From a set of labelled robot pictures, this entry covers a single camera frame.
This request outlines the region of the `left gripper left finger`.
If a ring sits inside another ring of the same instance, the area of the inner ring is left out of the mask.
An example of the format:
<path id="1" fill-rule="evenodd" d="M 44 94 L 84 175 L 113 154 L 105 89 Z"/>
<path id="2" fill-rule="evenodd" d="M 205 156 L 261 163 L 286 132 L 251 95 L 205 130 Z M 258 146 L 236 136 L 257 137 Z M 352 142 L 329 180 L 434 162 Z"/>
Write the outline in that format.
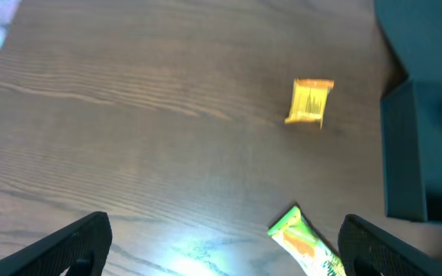
<path id="1" fill-rule="evenodd" d="M 107 213 L 92 212 L 0 260 L 0 276 L 101 276 L 112 238 Z"/>

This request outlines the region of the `small yellow snack packet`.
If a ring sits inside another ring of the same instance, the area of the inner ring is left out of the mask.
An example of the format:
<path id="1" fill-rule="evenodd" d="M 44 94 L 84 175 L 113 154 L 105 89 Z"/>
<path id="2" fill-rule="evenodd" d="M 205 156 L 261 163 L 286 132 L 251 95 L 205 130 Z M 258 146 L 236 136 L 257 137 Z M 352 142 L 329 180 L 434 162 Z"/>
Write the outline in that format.
<path id="1" fill-rule="evenodd" d="M 318 123 L 322 128 L 328 95 L 334 85 L 333 80 L 294 79 L 285 123 Z"/>

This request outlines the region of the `green yellow snack packet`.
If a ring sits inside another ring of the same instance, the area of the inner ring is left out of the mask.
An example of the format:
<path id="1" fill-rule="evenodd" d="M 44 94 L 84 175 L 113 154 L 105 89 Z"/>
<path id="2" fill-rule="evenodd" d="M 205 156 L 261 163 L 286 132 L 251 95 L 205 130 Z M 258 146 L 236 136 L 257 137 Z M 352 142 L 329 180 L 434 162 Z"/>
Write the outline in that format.
<path id="1" fill-rule="evenodd" d="M 345 276 L 337 251 L 312 227 L 297 203 L 284 211 L 267 231 L 308 276 Z"/>

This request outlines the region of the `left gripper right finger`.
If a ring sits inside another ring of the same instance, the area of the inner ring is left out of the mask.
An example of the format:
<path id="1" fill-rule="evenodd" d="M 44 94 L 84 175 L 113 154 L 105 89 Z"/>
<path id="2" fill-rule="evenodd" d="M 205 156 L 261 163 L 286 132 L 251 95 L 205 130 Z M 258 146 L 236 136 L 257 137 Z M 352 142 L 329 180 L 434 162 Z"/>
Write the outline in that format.
<path id="1" fill-rule="evenodd" d="M 442 263 L 358 215 L 345 216 L 338 251 L 347 276 L 442 276 Z"/>

